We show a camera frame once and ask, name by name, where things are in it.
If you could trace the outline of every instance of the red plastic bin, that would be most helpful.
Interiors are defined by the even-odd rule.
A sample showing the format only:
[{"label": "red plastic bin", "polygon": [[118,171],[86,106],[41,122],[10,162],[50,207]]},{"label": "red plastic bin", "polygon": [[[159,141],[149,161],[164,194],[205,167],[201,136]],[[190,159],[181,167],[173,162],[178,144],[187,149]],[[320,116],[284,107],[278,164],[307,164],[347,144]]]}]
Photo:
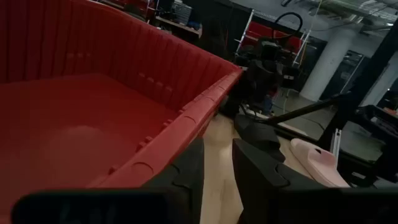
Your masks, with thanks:
[{"label": "red plastic bin", "polygon": [[0,219],[36,190],[141,186],[240,74],[97,2],[0,0]]}]

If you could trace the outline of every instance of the white pillar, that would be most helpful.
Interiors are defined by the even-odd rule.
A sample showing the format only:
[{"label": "white pillar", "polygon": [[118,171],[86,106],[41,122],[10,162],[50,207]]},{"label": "white pillar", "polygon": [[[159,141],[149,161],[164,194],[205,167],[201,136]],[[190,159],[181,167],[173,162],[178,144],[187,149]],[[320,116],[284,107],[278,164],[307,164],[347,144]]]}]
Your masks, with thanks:
[{"label": "white pillar", "polygon": [[336,30],[330,37],[300,95],[311,101],[319,100],[330,79],[343,61],[355,36],[356,31],[353,29]]},{"label": "white pillar", "polygon": [[387,90],[392,86],[398,78],[398,53],[396,52],[390,59],[384,73],[375,82],[370,89],[361,106],[377,105],[381,98],[386,94]]}]

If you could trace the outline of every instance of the wooden floor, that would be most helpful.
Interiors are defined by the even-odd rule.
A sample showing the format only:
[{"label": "wooden floor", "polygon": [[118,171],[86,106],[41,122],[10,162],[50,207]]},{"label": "wooden floor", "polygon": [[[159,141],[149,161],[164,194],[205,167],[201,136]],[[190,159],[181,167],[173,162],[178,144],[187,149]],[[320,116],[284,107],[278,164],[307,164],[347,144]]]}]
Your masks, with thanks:
[{"label": "wooden floor", "polygon": [[[205,141],[205,182],[200,224],[235,224],[243,210],[232,163],[232,139],[239,138],[233,121],[215,116],[203,136]],[[279,138],[285,165],[310,177],[290,151],[290,141]]]}]

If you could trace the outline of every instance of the red container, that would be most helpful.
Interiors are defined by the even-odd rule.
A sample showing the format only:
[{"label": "red container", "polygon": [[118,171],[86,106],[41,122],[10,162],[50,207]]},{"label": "red container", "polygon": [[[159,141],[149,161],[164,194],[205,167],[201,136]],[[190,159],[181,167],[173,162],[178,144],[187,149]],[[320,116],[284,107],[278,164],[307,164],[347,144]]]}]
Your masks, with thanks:
[{"label": "red container", "polygon": [[36,190],[140,187],[241,70],[112,7],[0,0],[0,214]]}]

